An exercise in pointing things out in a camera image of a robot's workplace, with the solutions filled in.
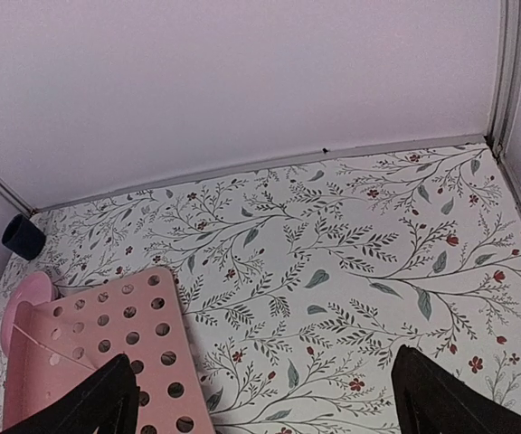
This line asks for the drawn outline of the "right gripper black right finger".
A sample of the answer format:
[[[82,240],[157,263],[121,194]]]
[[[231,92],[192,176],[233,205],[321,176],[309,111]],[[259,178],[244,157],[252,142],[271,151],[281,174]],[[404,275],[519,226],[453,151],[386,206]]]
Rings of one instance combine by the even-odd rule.
[[[473,391],[415,348],[399,348],[391,378],[402,433],[521,433],[520,415]]]

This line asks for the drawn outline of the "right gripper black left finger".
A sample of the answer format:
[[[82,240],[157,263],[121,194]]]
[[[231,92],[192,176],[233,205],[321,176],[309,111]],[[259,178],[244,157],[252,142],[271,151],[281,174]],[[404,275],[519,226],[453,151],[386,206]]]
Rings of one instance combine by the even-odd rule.
[[[56,401],[5,433],[134,433],[139,387],[130,360],[118,354]]]

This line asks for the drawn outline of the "pink music stand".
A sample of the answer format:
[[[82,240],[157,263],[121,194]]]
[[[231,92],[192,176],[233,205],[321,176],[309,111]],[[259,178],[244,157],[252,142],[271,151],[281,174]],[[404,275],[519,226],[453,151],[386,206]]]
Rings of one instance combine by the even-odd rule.
[[[214,431],[173,273],[146,269],[94,289],[17,307],[5,379],[9,428],[125,354],[139,387],[138,433]]]

